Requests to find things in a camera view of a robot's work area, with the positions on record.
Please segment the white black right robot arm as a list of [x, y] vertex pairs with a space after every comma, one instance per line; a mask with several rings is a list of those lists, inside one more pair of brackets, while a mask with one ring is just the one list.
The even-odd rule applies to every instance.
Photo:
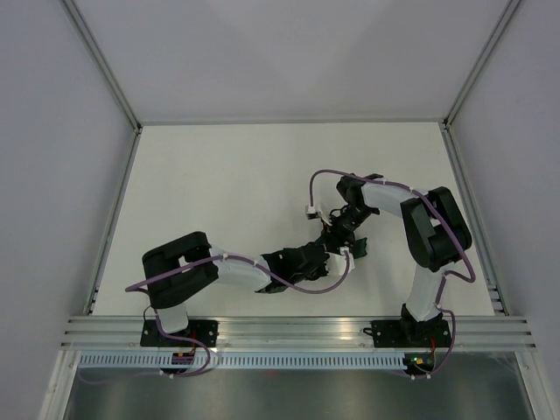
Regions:
[[372, 321], [363, 332], [376, 348], [445, 348], [454, 328], [440, 309], [446, 278], [465, 262], [473, 238], [452, 192], [443, 186], [419, 192], [383, 179], [347, 174], [336, 185], [345, 205], [331, 212], [320, 240], [330, 253], [349, 250], [355, 259], [367, 254], [366, 239], [356, 230], [372, 214], [386, 212], [403, 223], [409, 252], [416, 263], [412, 288], [397, 320]]

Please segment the dark green cloth napkin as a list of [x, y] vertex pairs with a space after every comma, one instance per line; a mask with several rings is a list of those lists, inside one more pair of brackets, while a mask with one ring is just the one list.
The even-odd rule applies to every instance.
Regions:
[[360, 259], [368, 255], [368, 239], [366, 237], [357, 239], [352, 247], [351, 252], [354, 259]]

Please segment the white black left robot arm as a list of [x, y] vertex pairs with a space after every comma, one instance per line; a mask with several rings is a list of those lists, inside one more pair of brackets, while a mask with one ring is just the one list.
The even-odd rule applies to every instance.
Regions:
[[183, 346], [190, 339], [186, 301], [211, 284], [239, 285], [256, 293], [274, 294], [286, 291], [289, 284], [296, 285], [327, 275], [329, 255], [314, 242], [259, 255], [256, 262], [251, 263], [219, 259], [217, 256], [223, 253], [222, 249], [210, 244], [205, 233], [198, 231], [167, 242], [142, 256], [147, 280], [179, 268], [181, 259], [187, 263], [209, 257], [213, 259], [146, 286], [150, 305], [161, 325], [160, 335], [171, 346]]

